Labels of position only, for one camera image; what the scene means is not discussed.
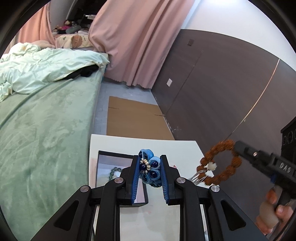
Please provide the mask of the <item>person's right hand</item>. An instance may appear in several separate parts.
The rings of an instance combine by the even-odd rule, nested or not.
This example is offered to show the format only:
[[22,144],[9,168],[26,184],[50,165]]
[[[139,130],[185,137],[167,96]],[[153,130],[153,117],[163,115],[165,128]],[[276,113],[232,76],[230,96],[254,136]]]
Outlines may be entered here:
[[287,204],[279,203],[278,195],[281,195],[282,188],[275,185],[266,194],[266,200],[262,202],[259,209],[259,216],[256,218],[256,226],[264,235],[278,235],[288,223],[295,210],[295,199]]

